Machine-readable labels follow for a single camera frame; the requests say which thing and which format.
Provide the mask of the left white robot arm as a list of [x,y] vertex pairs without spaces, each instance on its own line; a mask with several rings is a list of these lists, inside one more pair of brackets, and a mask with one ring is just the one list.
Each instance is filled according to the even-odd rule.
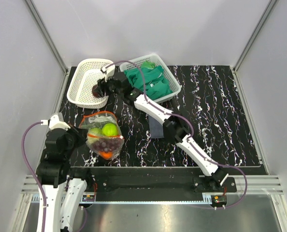
[[87,141],[85,129],[53,129],[46,135],[43,158],[36,169],[40,208],[39,232],[72,232],[85,191],[98,186],[88,169],[71,168],[73,151]]

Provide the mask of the clear zip top bag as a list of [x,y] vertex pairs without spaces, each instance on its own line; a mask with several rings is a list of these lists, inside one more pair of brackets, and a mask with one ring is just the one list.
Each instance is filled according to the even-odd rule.
[[124,137],[112,112],[100,111],[84,116],[79,128],[87,130],[86,144],[91,151],[105,160],[119,156]]

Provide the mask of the dark red fake apple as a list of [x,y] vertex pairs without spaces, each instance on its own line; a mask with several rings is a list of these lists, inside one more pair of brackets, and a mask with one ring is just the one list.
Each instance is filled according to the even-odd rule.
[[92,95],[96,98],[102,98],[103,97],[103,91],[102,91],[101,87],[99,87],[98,85],[94,85],[92,87]]

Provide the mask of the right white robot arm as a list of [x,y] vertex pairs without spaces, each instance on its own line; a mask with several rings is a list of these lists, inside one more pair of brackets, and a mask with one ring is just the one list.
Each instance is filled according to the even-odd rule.
[[163,128],[164,138],[177,145],[199,166],[208,186],[212,191],[220,191],[226,185],[229,174],[215,162],[193,139],[194,130],[190,122],[172,110],[166,109],[150,98],[142,91],[134,88],[127,77],[118,73],[111,78],[103,78],[97,81],[92,88],[95,97],[105,97],[117,94],[125,103],[154,118]]

